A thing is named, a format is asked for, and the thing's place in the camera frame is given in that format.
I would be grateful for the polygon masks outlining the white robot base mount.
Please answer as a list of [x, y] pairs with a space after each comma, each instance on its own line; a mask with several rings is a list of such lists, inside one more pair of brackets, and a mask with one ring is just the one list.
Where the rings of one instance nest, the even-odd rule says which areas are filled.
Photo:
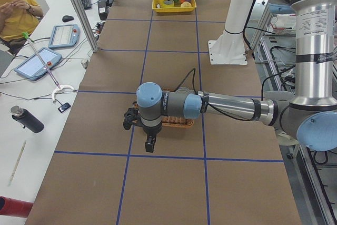
[[212, 65], [247, 65], [243, 32], [254, 0], [231, 0], [224, 31], [208, 41]]

